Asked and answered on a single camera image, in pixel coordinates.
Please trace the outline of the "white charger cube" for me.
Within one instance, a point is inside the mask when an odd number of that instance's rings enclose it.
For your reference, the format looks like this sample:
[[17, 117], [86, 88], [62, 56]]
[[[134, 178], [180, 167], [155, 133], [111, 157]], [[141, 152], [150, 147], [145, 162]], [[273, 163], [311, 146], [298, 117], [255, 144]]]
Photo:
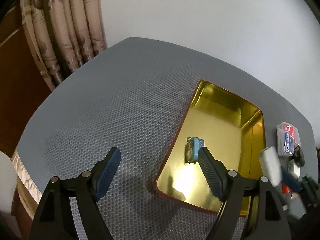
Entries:
[[259, 152], [259, 162], [263, 176], [267, 177], [273, 187], [282, 181], [281, 164], [274, 146], [267, 147]]

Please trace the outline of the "black power adapter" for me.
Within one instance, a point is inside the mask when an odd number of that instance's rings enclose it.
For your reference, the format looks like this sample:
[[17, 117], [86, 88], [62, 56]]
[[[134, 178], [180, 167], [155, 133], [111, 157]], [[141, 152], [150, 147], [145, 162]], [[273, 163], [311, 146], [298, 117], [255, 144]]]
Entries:
[[297, 145], [294, 148], [294, 153], [293, 153], [292, 157], [293, 157], [294, 163], [298, 167], [303, 167], [305, 165], [304, 154], [303, 154], [303, 151], [299, 145]]

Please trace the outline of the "clear box blue label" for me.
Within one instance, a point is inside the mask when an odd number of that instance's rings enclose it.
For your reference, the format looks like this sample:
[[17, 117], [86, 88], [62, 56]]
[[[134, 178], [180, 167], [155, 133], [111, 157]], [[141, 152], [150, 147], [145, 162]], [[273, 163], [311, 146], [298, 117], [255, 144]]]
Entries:
[[297, 146], [300, 146], [298, 129], [288, 122], [277, 125], [277, 152], [279, 156], [291, 157]]

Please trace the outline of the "red tape measure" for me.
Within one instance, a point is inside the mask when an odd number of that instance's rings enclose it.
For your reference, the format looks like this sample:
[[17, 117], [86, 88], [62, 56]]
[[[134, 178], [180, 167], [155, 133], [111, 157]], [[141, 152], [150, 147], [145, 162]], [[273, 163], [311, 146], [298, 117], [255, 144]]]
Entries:
[[281, 188], [282, 188], [282, 193], [285, 195], [292, 193], [291, 189], [284, 183], [281, 184]]

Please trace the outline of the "red gold coffee tin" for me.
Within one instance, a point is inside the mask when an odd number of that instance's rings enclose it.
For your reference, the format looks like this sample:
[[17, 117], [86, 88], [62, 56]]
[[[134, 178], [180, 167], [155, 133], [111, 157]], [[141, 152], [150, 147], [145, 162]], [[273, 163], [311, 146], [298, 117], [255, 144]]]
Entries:
[[266, 147], [262, 111], [202, 80], [155, 179], [154, 187], [160, 195], [201, 210], [220, 210], [221, 202], [213, 196], [199, 164], [185, 162], [188, 137], [204, 140], [216, 160], [242, 177], [262, 176], [259, 152]]

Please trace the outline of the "grey honeycomb table mat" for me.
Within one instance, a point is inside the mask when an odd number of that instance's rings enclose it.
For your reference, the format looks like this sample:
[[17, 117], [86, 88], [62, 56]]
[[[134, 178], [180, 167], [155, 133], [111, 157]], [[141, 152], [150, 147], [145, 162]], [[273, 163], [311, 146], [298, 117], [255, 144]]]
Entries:
[[268, 146], [277, 141], [277, 124], [296, 126], [306, 161], [302, 174], [318, 178], [313, 129], [281, 95], [219, 59], [137, 37], [63, 81], [29, 120], [17, 152], [44, 191], [53, 176], [74, 178], [116, 146], [121, 163], [98, 203], [114, 239], [205, 239], [215, 214], [162, 197], [152, 185], [201, 80], [261, 109]]

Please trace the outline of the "beige patterned curtain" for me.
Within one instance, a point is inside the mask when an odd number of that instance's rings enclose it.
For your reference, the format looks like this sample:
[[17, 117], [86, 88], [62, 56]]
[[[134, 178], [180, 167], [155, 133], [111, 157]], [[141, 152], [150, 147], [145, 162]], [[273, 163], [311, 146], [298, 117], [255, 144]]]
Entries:
[[20, 0], [33, 59], [50, 90], [107, 48], [100, 0]]

